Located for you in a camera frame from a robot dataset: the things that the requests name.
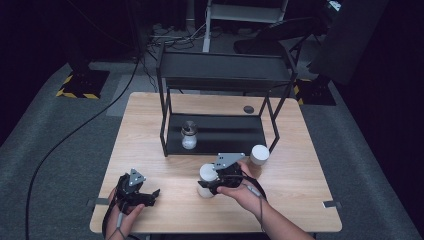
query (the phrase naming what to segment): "jar lid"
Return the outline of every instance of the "jar lid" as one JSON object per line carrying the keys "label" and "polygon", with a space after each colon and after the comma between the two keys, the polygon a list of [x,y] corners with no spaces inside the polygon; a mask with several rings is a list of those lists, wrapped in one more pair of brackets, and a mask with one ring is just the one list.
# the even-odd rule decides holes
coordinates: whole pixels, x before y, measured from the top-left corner
{"label": "jar lid", "polygon": [[181,129],[181,133],[186,136],[193,136],[197,133],[197,125],[193,121],[186,121]]}

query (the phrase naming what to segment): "white cup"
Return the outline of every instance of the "white cup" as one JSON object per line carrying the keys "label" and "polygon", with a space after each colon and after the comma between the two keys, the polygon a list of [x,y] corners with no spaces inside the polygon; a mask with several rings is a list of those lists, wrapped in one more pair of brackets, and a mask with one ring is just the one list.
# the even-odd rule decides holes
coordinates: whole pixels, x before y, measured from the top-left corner
{"label": "white cup", "polygon": [[213,196],[215,196],[215,195],[213,195],[211,193],[211,191],[209,190],[209,188],[203,188],[199,184],[197,184],[197,192],[203,198],[212,198]]}
{"label": "white cup", "polygon": [[[218,177],[218,173],[214,170],[213,163],[204,164],[200,168],[199,172],[200,172],[200,180],[205,181],[205,182],[214,181]],[[209,188],[203,188],[199,184],[197,185],[197,192],[203,198],[211,198],[211,197],[215,196],[211,193]]]}
{"label": "white cup", "polygon": [[252,177],[259,178],[262,174],[262,165],[266,163],[269,158],[269,150],[264,145],[256,145],[252,148],[250,157],[247,161]]}
{"label": "white cup", "polygon": [[252,148],[249,158],[254,164],[262,166],[269,158],[269,150],[264,145],[256,145]]}

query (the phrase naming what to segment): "glass jar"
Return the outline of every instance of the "glass jar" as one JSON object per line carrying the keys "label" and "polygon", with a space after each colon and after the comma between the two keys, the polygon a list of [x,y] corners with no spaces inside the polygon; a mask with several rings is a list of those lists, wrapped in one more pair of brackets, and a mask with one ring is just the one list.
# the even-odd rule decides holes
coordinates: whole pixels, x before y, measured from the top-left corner
{"label": "glass jar", "polygon": [[197,144],[197,125],[193,121],[186,121],[181,128],[182,145],[185,149],[193,149]]}

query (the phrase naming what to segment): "metal stand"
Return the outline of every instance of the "metal stand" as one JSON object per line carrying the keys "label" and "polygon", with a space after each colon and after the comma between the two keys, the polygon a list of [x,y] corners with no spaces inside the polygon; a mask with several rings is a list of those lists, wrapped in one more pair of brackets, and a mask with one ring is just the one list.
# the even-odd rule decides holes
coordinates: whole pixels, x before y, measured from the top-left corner
{"label": "metal stand", "polygon": [[[286,68],[286,61],[290,63],[291,74]],[[164,45],[159,53],[156,72],[163,114],[160,138],[165,156],[216,155],[225,152],[249,155],[253,146],[267,145],[261,121],[265,107],[268,108],[275,133],[269,147],[271,152],[280,138],[275,119],[297,76],[295,65],[287,52],[286,57],[166,52]],[[166,95],[162,78],[166,83]],[[275,87],[285,87],[285,90],[273,111],[269,91]],[[256,91],[265,92],[266,96],[257,115],[186,114],[173,112],[170,89]],[[199,128],[197,146],[191,150],[184,149],[181,144],[181,126],[187,120],[194,121]],[[168,129],[166,141],[165,129]]]}

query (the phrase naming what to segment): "human hand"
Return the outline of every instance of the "human hand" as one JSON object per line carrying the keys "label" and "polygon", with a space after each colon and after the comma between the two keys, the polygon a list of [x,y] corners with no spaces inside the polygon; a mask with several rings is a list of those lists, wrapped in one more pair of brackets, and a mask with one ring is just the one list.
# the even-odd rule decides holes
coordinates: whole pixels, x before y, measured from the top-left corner
{"label": "human hand", "polygon": [[[113,200],[113,197],[115,196],[115,191],[116,189],[113,189],[112,192],[110,193],[109,203]],[[121,213],[121,211],[119,210],[118,205],[115,205],[109,216],[105,239],[108,239],[108,240],[125,239],[130,234],[134,222],[136,221],[138,215],[140,215],[144,207],[145,207],[144,204],[129,207],[127,212],[125,214],[122,214],[121,226],[118,229],[117,223],[118,223],[119,214]]]}
{"label": "human hand", "polygon": [[[246,163],[239,161],[238,164],[244,173],[246,173],[249,177],[252,176]],[[253,213],[258,218],[261,214],[260,204],[258,204],[258,196],[253,194],[247,186],[255,188],[251,182],[244,179],[237,188],[220,186],[217,188],[217,191],[218,193],[234,198],[241,207]]]}

